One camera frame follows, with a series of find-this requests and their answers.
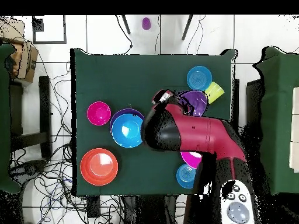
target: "control buttons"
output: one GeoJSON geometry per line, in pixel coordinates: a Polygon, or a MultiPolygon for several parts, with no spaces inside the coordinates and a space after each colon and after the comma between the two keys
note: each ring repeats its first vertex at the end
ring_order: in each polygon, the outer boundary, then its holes
{"type": "Polygon", "coordinates": [[[239,199],[241,202],[246,202],[246,196],[244,196],[243,194],[239,195],[239,199]]]}
{"type": "Polygon", "coordinates": [[[228,217],[235,223],[244,224],[249,220],[249,210],[240,202],[232,202],[227,208],[228,217]]]}
{"type": "Polygon", "coordinates": [[[240,191],[240,187],[238,187],[237,185],[234,185],[233,190],[238,193],[240,191]]]}
{"type": "Polygon", "coordinates": [[[228,200],[234,200],[235,199],[235,194],[234,193],[227,194],[227,199],[228,200]]]}

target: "green table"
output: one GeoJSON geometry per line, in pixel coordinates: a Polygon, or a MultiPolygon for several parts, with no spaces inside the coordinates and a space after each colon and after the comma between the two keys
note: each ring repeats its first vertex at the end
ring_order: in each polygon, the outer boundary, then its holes
{"type": "Polygon", "coordinates": [[[159,89],[189,90],[186,77],[197,65],[207,67],[213,81],[225,91],[212,103],[205,116],[230,119],[231,60],[234,50],[223,55],[88,55],[75,49],[77,110],[77,195],[191,194],[176,181],[184,162],[179,152],[158,152],[141,144],[126,149],[118,146],[109,132],[109,123],[92,125],[86,111],[95,101],[106,102],[112,115],[132,107],[144,116],[152,107],[159,89]],[[108,185],[94,186],[81,175],[80,161],[94,148],[111,151],[119,163],[116,178],[108,185]]]}
{"type": "Polygon", "coordinates": [[[299,55],[264,48],[256,64],[265,83],[260,103],[263,139],[260,161],[269,179],[272,194],[299,193],[299,173],[289,168],[293,88],[299,87],[299,55]]]}
{"type": "Polygon", "coordinates": [[[9,74],[5,69],[5,59],[16,49],[10,44],[0,45],[0,190],[19,193],[21,187],[11,180],[8,167],[11,158],[11,108],[9,96],[9,74]]]}

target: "pink bowl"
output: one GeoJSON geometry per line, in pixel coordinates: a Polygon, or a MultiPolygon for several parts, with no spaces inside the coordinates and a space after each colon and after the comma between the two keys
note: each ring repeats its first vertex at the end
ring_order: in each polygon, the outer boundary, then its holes
{"type": "Polygon", "coordinates": [[[201,154],[196,152],[181,152],[183,160],[192,168],[197,169],[199,163],[201,162],[201,154]]]}
{"type": "Polygon", "coordinates": [[[94,125],[104,125],[111,117],[109,106],[101,101],[92,103],[87,109],[87,118],[94,125]]]}

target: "yellow cup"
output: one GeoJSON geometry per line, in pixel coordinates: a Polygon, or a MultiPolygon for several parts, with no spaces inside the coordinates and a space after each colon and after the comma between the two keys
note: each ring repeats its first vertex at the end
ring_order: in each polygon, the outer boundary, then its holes
{"type": "Polygon", "coordinates": [[[211,85],[204,91],[208,97],[208,103],[211,104],[224,94],[224,90],[217,83],[212,82],[211,85]]]}

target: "blue bowl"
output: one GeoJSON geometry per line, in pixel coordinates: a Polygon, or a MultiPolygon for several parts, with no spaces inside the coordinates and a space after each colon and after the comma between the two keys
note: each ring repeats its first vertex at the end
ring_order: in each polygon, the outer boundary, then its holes
{"type": "Polygon", "coordinates": [[[141,140],[141,124],[143,120],[135,114],[123,114],[113,122],[111,133],[115,142],[124,148],[134,148],[141,140]]]}
{"type": "Polygon", "coordinates": [[[195,179],[196,169],[188,164],[182,164],[176,172],[176,180],[181,187],[192,189],[195,179]]]}
{"type": "Polygon", "coordinates": [[[204,66],[193,67],[187,74],[187,83],[191,89],[205,91],[212,83],[212,74],[204,66]]]}

